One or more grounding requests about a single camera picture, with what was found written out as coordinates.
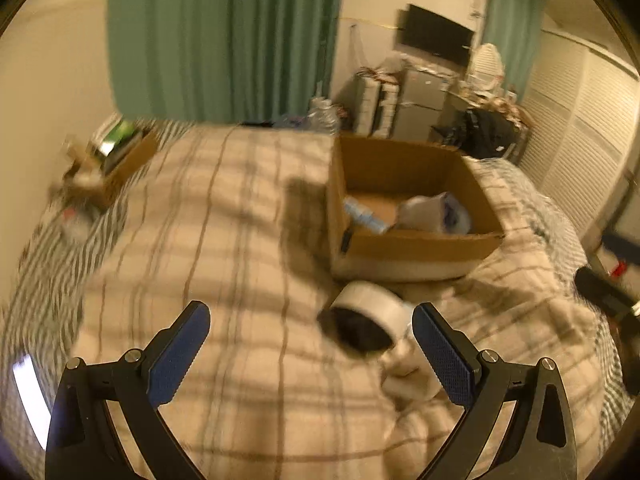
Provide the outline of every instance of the bed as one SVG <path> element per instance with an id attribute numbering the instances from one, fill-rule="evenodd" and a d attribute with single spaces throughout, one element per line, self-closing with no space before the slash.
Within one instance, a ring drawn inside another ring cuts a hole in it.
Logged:
<path id="1" fill-rule="evenodd" d="M 363 359 L 319 329 L 319 312 L 342 285 L 326 244 L 331 138 L 158 127 L 164 149 L 86 244 L 62 243 L 53 204 L 25 250 L 0 348 L 1 431 L 24 468 L 44 477 L 13 362 L 32 356 L 50 407 L 70 356 L 103 362 L 144 348 L 198 299 L 210 306 L 211 330 L 161 413 L 207 478 L 416 478 L 461 410 L 410 340 Z M 437 301 L 455 328 L 505 360 L 555 359 L 586 478 L 632 399 L 604 316 L 574 294 L 584 252 L 568 219 L 516 167 L 468 163 L 504 225 L 503 245 L 465 278 L 396 292 Z M 503 431 L 509 414 L 498 419 Z M 134 468 L 148 476 L 117 409 L 113 416 Z"/>

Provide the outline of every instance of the tape roll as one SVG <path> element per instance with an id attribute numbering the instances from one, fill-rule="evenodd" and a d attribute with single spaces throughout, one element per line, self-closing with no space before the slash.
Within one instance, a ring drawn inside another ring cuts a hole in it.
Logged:
<path id="1" fill-rule="evenodd" d="M 369 282 L 351 282 L 330 307 L 340 340 L 363 352 L 384 350 L 402 339 L 413 309 Z"/>

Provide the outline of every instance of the black bag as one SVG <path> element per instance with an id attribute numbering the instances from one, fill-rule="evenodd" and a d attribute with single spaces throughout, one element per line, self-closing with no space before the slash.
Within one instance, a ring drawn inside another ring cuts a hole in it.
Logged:
<path id="1" fill-rule="evenodd" d="M 442 143 L 474 158 L 500 158 L 518 140 L 516 127 L 498 112 L 472 108 L 459 114 L 454 126 L 435 128 Z"/>

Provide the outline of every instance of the wall-mounted tv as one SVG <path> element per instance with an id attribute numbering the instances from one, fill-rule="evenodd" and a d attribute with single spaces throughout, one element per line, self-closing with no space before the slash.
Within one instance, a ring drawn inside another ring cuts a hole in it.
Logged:
<path id="1" fill-rule="evenodd" d="M 401 42 L 460 66 L 469 62 L 474 32 L 429 10 L 409 5 Z"/>

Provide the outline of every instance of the water bottle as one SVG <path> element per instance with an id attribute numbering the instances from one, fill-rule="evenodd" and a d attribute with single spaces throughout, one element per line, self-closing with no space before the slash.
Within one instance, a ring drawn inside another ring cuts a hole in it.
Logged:
<path id="1" fill-rule="evenodd" d="M 329 99 L 313 99 L 306 119 L 308 129 L 313 132 L 337 135 L 340 131 L 340 119 Z"/>

